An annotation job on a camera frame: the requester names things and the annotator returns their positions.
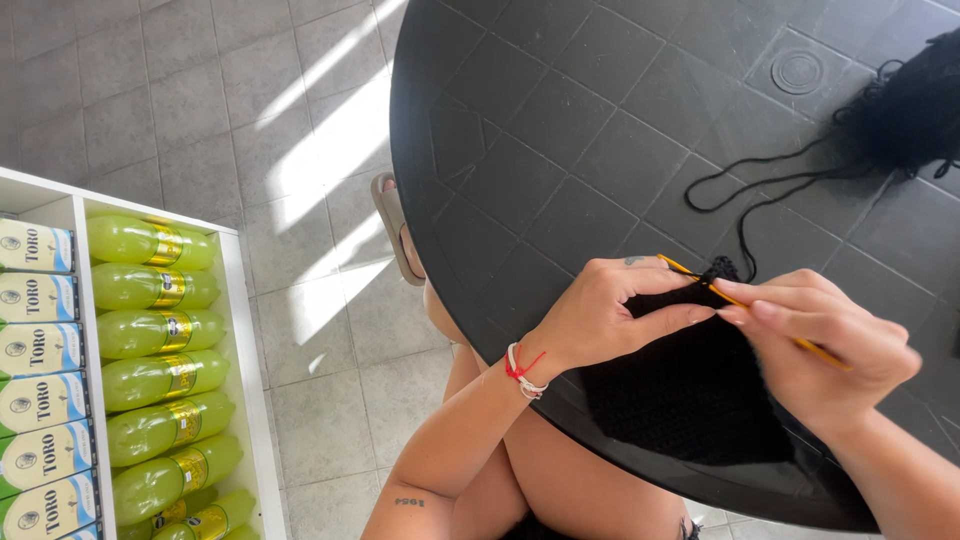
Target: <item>woman's right hand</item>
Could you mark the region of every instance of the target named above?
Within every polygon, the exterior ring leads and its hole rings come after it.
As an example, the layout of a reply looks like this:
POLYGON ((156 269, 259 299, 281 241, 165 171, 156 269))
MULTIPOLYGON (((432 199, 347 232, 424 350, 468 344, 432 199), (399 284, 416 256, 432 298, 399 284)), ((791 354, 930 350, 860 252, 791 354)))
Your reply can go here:
POLYGON ((920 370, 907 331, 874 317, 835 284, 799 270, 763 285, 717 280, 750 306, 718 311, 753 343, 771 393, 820 438, 855 430, 894 388, 920 370), (843 371, 797 345, 805 338, 852 369, 843 371))

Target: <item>slide sandal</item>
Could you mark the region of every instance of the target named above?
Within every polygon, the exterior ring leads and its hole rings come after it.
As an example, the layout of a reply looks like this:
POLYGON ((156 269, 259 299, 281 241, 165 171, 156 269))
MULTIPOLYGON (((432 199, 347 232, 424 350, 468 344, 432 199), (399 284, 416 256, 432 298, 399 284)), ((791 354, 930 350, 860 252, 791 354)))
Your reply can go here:
POLYGON ((380 173, 373 177, 370 182, 370 194, 376 205, 376 211, 383 220, 383 227, 390 237, 390 243, 394 246, 394 255, 396 255, 396 263, 400 265, 400 274, 411 285, 422 287, 426 279, 418 278, 414 274, 413 269, 410 268, 410 261, 407 260, 407 254, 403 251, 403 243, 400 241, 400 228, 407 222, 403 217, 403 207, 400 206, 400 192, 399 189, 384 191, 383 185, 388 180, 394 180, 393 172, 380 173))

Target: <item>tabletop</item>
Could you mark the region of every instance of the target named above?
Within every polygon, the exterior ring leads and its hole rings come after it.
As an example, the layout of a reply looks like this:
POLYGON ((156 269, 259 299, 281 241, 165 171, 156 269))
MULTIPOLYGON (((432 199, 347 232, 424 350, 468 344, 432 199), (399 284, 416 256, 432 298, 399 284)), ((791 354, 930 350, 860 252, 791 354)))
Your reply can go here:
MULTIPOLYGON (((489 363, 590 258, 663 253, 744 269, 747 193, 712 214, 685 188, 824 132, 889 59, 960 26, 960 0, 410 0, 391 99, 394 168, 432 283, 489 363)), ((718 202, 819 160, 738 168, 718 202)), ((907 327, 920 374, 881 410, 960 464, 960 174, 821 182, 750 215, 757 282, 812 268, 907 327)), ((707 467, 605 437, 568 373, 535 407, 612 463, 702 503, 796 525, 874 531, 824 448, 797 463, 707 467)))

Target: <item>white shelf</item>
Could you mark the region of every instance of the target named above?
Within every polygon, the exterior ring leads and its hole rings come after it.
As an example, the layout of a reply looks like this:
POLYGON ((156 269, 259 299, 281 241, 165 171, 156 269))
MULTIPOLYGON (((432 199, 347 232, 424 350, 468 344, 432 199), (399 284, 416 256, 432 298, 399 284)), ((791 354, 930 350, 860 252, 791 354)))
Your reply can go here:
POLYGON ((210 306, 226 321, 227 336, 215 347, 230 361, 227 380, 220 388, 236 404, 237 409, 225 434, 240 439, 244 457, 236 470, 216 485, 222 495, 245 487, 257 497, 251 527, 264 540, 286 537, 276 481, 274 450, 270 440, 267 408, 260 380, 259 362, 253 339, 253 324, 240 241, 237 231, 178 216, 170 212, 128 203, 65 184, 50 182, 10 169, 0 168, 0 212, 14 213, 23 221, 69 229, 75 233, 77 269, 80 281, 81 322, 86 338, 86 375, 93 415, 94 435, 98 450, 98 474, 104 538, 116 540, 113 513, 113 491, 109 481, 107 452, 107 414, 104 409, 103 378, 100 371, 100 349, 96 332, 96 313, 90 284, 90 256, 86 245, 86 219, 99 215, 121 214, 167 223, 206 233, 219 246, 219 253, 210 272, 222 286, 222 294, 210 306))

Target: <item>woman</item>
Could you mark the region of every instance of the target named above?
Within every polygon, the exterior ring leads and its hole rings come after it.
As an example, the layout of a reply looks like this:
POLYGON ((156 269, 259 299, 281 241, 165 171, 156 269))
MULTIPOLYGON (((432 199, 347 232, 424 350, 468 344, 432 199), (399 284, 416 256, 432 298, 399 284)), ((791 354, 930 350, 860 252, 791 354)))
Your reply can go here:
MULTIPOLYGON (((381 175, 372 195, 404 275, 422 283, 395 189, 392 177, 381 175)), ((635 295, 689 284, 655 257, 590 261, 515 348, 517 366, 529 370, 530 386, 521 392, 504 359, 490 369, 479 359, 426 282, 430 320, 460 346, 444 404, 396 460, 361 538, 516 538, 520 522, 579 540, 695 538, 680 497, 587 451, 530 410, 528 397, 536 394, 530 388, 547 386, 567 369, 631 353, 712 316, 750 339, 770 391, 830 446, 887 540, 960 530, 960 469, 876 411, 920 368, 903 327, 875 318, 806 270, 760 286, 715 283, 749 310, 683 305, 633 319, 623 306, 635 295), (854 369, 827 366, 795 346, 794 337, 826 346, 854 369)))

